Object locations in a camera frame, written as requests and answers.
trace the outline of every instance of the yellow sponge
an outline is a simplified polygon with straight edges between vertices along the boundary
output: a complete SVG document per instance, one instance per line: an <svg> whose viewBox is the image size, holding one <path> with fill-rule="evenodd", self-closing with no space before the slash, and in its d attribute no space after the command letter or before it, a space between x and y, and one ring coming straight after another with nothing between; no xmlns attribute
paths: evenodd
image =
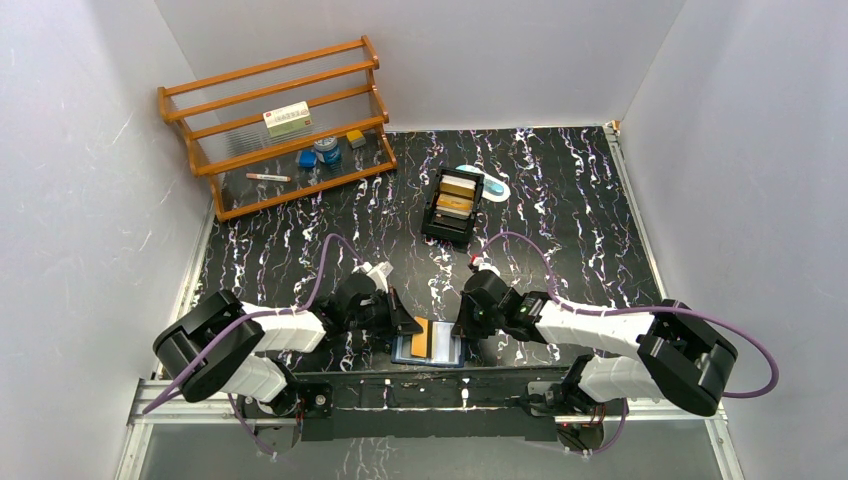
<svg viewBox="0 0 848 480"><path fill-rule="evenodd" d="M409 353L413 357L427 358L430 356L430 350L433 345L433 337L430 335L430 320L415 317L415 323L421 325L424 331L412 335L412 345Z"/></svg>
<svg viewBox="0 0 848 480"><path fill-rule="evenodd" d="M359 130L351 130L347 132L347 141L351 148L359 148L365 145L365 136Z"/></svg>

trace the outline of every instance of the yellow block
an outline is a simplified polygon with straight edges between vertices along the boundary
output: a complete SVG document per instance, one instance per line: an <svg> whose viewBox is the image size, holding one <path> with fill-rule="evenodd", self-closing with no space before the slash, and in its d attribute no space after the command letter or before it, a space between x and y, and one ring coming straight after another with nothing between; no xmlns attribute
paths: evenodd
<svg viewBox="0 0 848 480"><path fill-rule="evenodd" d="M458 195L460 197L474 198L474 190L459 187L456 185L451 185L450 183L442 182L442 184L439 185L439 191L450 193L452 195Z"/></svg>
<svg viewBox="0 0 848 480"><path fill-rule="evenodd" d="M415 322L418 325L421 325L421 328L424 329L421 333L416 333L412 335L412 346L410 348L410 355L413 357L419 358L428 358L430 357L430 321L426 318L415 317Z"/></svg>
<svg viewBox="0 0 848 480"><path fill-rule="evenodd" d="M347 132L347 141L350 142L350 143L353 143L360 138L363 138L363 137L362 137L362 132L360 132L359 130L351 130L351 131Z"/></svg>
<svg viewBox="0 0 848 480"><path fill-rule="evenodd" d="M436 200L436 205L439 207L455 208L457 210L471 210L471 200L468 198L457 197L449 193L439 195Z"/></svg>

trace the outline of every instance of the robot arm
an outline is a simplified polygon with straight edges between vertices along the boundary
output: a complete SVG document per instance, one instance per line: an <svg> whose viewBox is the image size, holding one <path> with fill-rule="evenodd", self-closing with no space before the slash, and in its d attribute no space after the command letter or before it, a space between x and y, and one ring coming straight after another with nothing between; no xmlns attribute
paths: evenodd
<svg viewBox="0 0 848 480"><path fill-rule="evenodd" d="M702 319L574 313L546 292L519 294L485 264L472 263L472 270L462 291L455 333L484 338L503 330L521 341L568 343L620 355L579 358L561 384L531 402L539 411L587 412L597 404L630 397L666 398L697 415L715 414L737 352ZM673 300L662 305L687 308Z"/></svg>
<svg viewBox="0 0 848 480"><path fill-rule="evenodd" d="M313 308L296 313L240 302L232 292L222 290L162 332L153 350L165 370L176 375L238 317L262 313L222 338L180 385L180 392L188 402L205 400L219 391L232 393L267 404L276 414L290 413L299 401L299 392L315 386L303 385L284 365L254 354L311 352L326 336L354 329L391 336L420 332L421 327L389 286L390 272L388 262L360 265L332 295L318 298Z"/></svg>
<svg viewBox="0 0 848 480"><path fill-rule="evenodd" d="M479 260L472 269L454 334L475 340L503 330L520 341L582 345L619 355L578 358L561 382L543 391L531 392L528 386L520 405L550 415L587 413L617 398L666 398L698 415L716 412L737 352L700 318L650 313L598 318L563 309L546 292L519 294ZM231 292L220 291L165 330L154 351L165 369L176 374L236 318L267 312L222 338L180 391L189 402L222 391L256 399L277 415L291 413L304 398L327 387L304 384L285 365L254 354L311 352L324 337L355 329L386 338L420 333L388 284L390 271L385 263L358 267L333 294L298 313L274 314L274 309L242 303ZM681 306L674 301L664 305Z"/></svg>

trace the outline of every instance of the white box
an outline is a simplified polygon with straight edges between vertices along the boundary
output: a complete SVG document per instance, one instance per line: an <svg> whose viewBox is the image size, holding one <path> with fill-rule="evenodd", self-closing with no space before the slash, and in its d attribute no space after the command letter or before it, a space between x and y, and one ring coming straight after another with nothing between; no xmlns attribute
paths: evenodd
<svg viewBox="0 0 848 480"><path fill-rule="evenodd" d="M272 137L312 125L312 117L309 114L309 106L306 102L299 102L265 112L263 118L265 119L265 126L268 127L268 135Z"/></svg>

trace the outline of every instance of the white connector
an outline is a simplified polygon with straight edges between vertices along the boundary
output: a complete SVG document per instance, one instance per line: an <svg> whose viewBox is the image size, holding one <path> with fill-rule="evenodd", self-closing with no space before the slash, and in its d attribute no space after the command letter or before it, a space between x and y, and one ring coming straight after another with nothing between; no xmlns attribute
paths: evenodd
<svg viewBox="0 0 848 480"><path fill-rule="evenodd" d="M377 285L378 290L384 292L389 291L389 274L392 273L393 267L389 262L380 262L377 266L372 266L369 262L365 262L353 269L353 273L364 273Z"/></svg>
<svg viewBox="0 0 848 480"><path fill-rule="evenodd" d="M486 259L484 259L483 257L475 256L474 258L472 258L471 266L476 268L478 272L481 272L483 270L489 270L491 272L494 272L495 275L499 277L501 276L500 270L498 270L497 267L495 267L491 263L486 262Z"/></svg>

